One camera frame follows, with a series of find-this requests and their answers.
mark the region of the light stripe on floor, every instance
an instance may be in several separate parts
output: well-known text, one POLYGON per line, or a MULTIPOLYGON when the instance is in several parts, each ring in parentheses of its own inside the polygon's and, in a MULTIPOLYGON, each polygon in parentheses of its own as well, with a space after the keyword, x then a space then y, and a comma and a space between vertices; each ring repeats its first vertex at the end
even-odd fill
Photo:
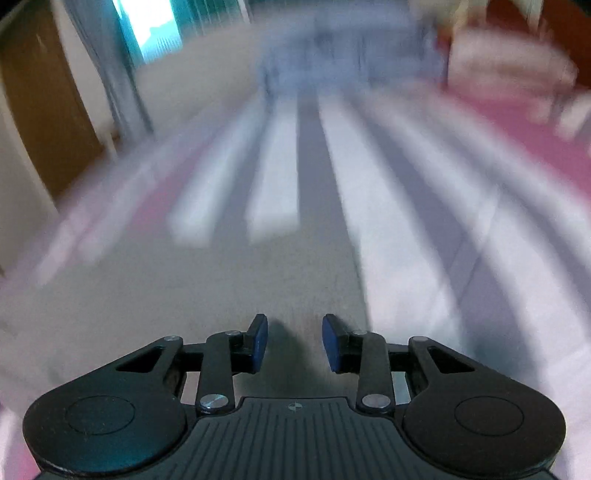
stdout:
MULTIPOLYGON (((448 198, 450 206, 460 218, 469 221, 473 211, 458 198, 457 183, 444 180, 443 170, 458 178, 475 172, 453 160, 453 151, 433 142, 424 129, 414 125, 409 116, 396 114, 392 109, 381 110, 384 100, 373 104, 372 111, 386 125, 392 135, 406 137, 412 142, 413 161, 428 175, 441 197, 448 198)), ((591 393, 591 348, 584 328, 585 309, 569 288, 562 265, 556 261, 551 248, 527 214, 509 197, 501 197, 490 228, 474 224, 473 233, 486 239, 483 255, 491 260, 496 275, 505 285, 505 291, 519 318, 521 330, 532 355, 536 359, 538 374, 544 393, 560 407, 569 424, 569 441, 578 445, 591 444, 588 408, 581 402, 591 393), (581 377, 573 384, 570 369, 581 377)), ((575 455, 575 478, 583 478, 583 459, 575 455)))
POLYGON ((320 117, 349 235, 359 251, 372 329, 392 342, 412 335, 446 343, 458 338, 458 314, 444 274, 371 136, 337 98, 321 100, 320 117), (436 301, 442 283, 447 294, 436 301), (446 331, 430 330, 432 325, 445 325, 446 331))
POLYGON ((264 103, 253 98, 218 138, 168 217, 177 242, 206 247, 215 230, 238 168, 264 121, 264 103))
POLYGON ((299 227, 297 117, 295 99, 276 101, 245 212, 252 242, 299 227))
POLYGON ((570 249, 587 270, 591 270, 591 202, 560 174, 531 158, 524 147, 487 125, 482 118, 465 111, 452 100, 428 101, 430 113, 447 129, 480 153, 479 160, 494 168, 522 192, 562 234, 570 249))
POLYGON ((5 471, 10 460, 8 453, 16 438, 18 423, 18 417, 15 413, 7 408, 0 411, 0 480, 6 478, 5 471))

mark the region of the doorway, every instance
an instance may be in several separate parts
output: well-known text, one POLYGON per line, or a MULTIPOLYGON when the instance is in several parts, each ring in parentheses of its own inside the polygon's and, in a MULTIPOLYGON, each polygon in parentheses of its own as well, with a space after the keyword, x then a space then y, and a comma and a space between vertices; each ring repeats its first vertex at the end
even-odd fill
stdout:
POLYGON ((27 153, 58 199, 103 147, 72 77, 50 0, 31 0, 0 35, 0 73, 27 153))

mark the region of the window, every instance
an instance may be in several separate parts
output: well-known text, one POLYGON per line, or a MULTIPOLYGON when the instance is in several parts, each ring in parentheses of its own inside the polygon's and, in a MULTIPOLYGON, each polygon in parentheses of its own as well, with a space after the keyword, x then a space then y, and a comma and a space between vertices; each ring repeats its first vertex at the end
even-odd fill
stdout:
POLYGON ((170 0, 113 0, 134 65, 183 46, 170 0))
POLYGON ((243 0, 113 0, 134 66, 180 49, 210 25, 241 19, 243 0))

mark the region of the metal screw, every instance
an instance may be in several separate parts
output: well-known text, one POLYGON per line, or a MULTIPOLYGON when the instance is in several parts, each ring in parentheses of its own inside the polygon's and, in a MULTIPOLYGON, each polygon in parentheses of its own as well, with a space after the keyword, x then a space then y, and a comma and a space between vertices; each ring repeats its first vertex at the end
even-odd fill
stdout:
POLYGON ((213 411, 225 407, 228 402, 228 397, 221 393, 210 393, 202 396, 201 400, 199 400, 201 406, 207 411, 213 411))
POLYGON ((386 395, 382 395, 381 393, 370 393, 361 399, 363 405, 368 408, 378 408, 383 410, 390 405, 390 399, 386 395))

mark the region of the wall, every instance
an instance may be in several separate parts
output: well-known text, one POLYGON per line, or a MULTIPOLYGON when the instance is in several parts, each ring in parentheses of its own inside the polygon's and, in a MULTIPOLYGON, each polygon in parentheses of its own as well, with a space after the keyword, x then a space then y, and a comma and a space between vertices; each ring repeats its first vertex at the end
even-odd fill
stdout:
POLYGON ((103 140, 112 130, 113 117, 99 73, 68 16, 63 0, 51 0, 51 6, 61 44, 82 103, 88 112, 96 135, 99 140, 103 140))
POLYGON ((23 246, 55 214, 0 85, 0 267, 4 271, 15 264, 23 246))
POLYGON ((139 94, 155 129, 178 125, 220 98, 253 91, 259 30, 243 22, 218 28, 139 68, 139 94))

